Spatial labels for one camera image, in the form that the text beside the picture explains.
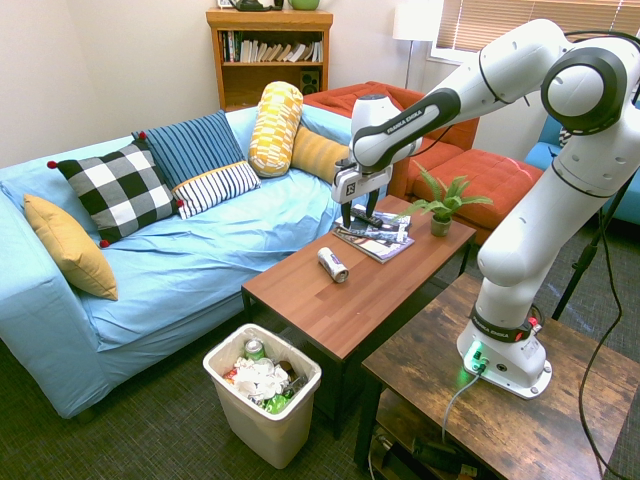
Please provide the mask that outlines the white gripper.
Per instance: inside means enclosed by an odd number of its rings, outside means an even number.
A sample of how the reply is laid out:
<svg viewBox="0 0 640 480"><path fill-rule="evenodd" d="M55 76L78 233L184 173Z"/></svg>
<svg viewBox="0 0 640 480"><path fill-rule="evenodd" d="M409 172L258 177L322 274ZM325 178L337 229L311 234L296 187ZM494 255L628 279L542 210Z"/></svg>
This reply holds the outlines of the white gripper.
<svg viewBox="0 0 640 480"><path fill-rule="evenodd" d="M341 204L342 223L345 228L351 226L352 200L367 194L366 216L372 217L379 190L385 187L392 177L392 166L374 173L364 173L356 161L345 158L334 165L332 199Z"/></svg>

